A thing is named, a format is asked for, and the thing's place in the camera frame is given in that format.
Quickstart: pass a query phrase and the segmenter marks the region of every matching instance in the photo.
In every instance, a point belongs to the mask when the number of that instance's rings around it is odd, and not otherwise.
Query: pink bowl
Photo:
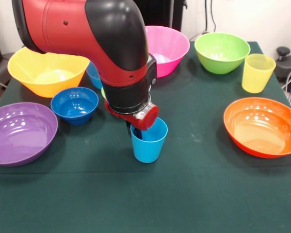
[[[163,26],[146,26],[145,32],[149,53],[157,60],[158,78],[170,74],[189,51],[189,39],[181,32]]]

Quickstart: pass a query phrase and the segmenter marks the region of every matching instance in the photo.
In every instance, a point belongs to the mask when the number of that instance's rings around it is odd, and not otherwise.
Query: green bowl
[[[249,44],[231,34],[207,33],[195,41],[203,67],[214,74],[227,74],[236,69],[250,53]]]

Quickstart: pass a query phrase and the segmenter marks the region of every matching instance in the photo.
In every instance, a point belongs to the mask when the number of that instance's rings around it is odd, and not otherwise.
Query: yellow cup
[[[250,93],[263,91],[269,81],[276,62],[263,54],[251,54],[244,61],[242,87]]]

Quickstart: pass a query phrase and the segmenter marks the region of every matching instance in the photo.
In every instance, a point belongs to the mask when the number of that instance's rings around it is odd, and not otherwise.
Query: orange bowl
[[[224,112],[228,134],[238,147],[260,158],[291,154],[291,108],[265,98],[244,98]]]

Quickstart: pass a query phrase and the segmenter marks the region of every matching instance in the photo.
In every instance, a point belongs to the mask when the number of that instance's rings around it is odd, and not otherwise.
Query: blue bowl
[[[85,87],[73,87],[58,93],[50,106],[53,112],[72,125],[86,123],[98,106],[98,95]]]
[[[90,62],[90,64],[88,65],[87,69],[86,69],[86,73],[88,74],[92,84],[98,88],[99,90],[102,89],[102,83],[99,77],[99,73],[95,67],[95,65]]]

